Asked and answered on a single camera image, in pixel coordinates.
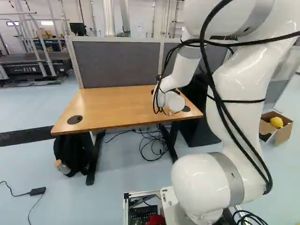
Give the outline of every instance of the cubicle divider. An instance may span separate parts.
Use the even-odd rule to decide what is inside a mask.
[[[180,39],[67,36],[66,43],[80,88],[104,88],[156,84],[166,54],[180,43]],[[265,108],[276,104],[294,68],[299,67],[296,57],[299,48],[295,46],[274,73]],[[226,53],[225,48],[207,46],[212,71],[222,65]],[[166,75],[172,72],[175,57],[176,52],[166,68]]]

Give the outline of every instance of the window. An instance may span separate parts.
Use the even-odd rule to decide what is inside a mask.
[[[46,26],[52,26],[53,25],[53,21],[41,21],[42,25],[46,25]]]
[[[15,23],[16,26],[19,26],[19,21],[13,21],[13,22]],[[8,27],[12,27],[12,26],[14,25],[13,22],[7,21],[7,22],[6,22],[6,25],[7,25]]]

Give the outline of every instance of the gray floor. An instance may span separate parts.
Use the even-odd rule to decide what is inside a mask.
[[[0,132],[53,125],[77,89],[75,80],[70,78],[59,87],[0,90]],[[291,139],[278,147],[263,145],[274,189],[269,195],[243,205],[270,225],[300,222],[299,96],[300,76],[295,76],[276,105],[276,109],[295,121]],[[15,193],[47,187],[44,198],[32,211],[32,225],[120,225],[124,192],[171,185],[169,156],[157,162],[144,161],[138,152],[140,139],[138,134],[127,133],[104,143],[96,182],[90,187],[85,186],[84,176],[78,174],[68,179],[56,170],[53,140],[0,148],[0,180],[6,180]],[[221,144],[189,148],[179,134],[175,148],[182,157],[219,151]],[[13,198],[1,185],[0,224],[27,225],[28,210],[37,198]]]

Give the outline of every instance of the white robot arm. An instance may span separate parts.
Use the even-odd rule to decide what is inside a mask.
[[[185,0],[186,29],[182,35],[183,41],[199,36],[207,15],[219,2]],[[297,0],[234,0],[214,17],[205,38],[209,40],[214,35],[234,35],[239,42],[247,42],[293,33],[299,30],[299,8],[300,1]],[[277,65],[296,39],[293,37],[263,45],[239,47],[213,74],[222,99],[264,99]],[[175,112],[183,109],[183,98],[168,91],[190,83],[201,58],[199,52],[199,48],[188,46],[179,50],[172,74],[160,83],[158,106],[167,106]],[[208,94],[213,96],[210,88]],[[258,136],[263,102],[227,103],[226,108],[263,157]],[[180,158],[172,168],[172,184],[180,207],[198,225],[213,224],[224,208],[252,201],[266,190],[266,182],[229,136],[216,103],[211,99],[207,99],[206,114],[211,130],[223,141],[222,153],[187,155]],[[249,146],[235,130],[233,132],[248,155],[264,171]]]

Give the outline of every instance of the black desk leg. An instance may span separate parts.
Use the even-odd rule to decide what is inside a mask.
[[[100,148],[101,148],[101,142],[102,142],[102,139],[104,136],[105,136],[105,131],[97,134],[95,144],[92,147],[91,160],[90,160],[88,174],[87,174],[86,181],[85,181],[85,184],[87,186],[94,184],[95,172],[96,172],[99,152],[100,152]]]
[[[167,129],[163,125],[160,124],[159,126],[161,129],[161,132],[163,133],[164,139],[167,142],[168,150],[171,155],[172,161],[173,161],[173,163],[175,163],[176,160],[178,159],[178,156],[177,156],[174,146],[175,146],[178,130],[180,127],[180,122],[179,121],[172,122],[170,132],[167,131]]]

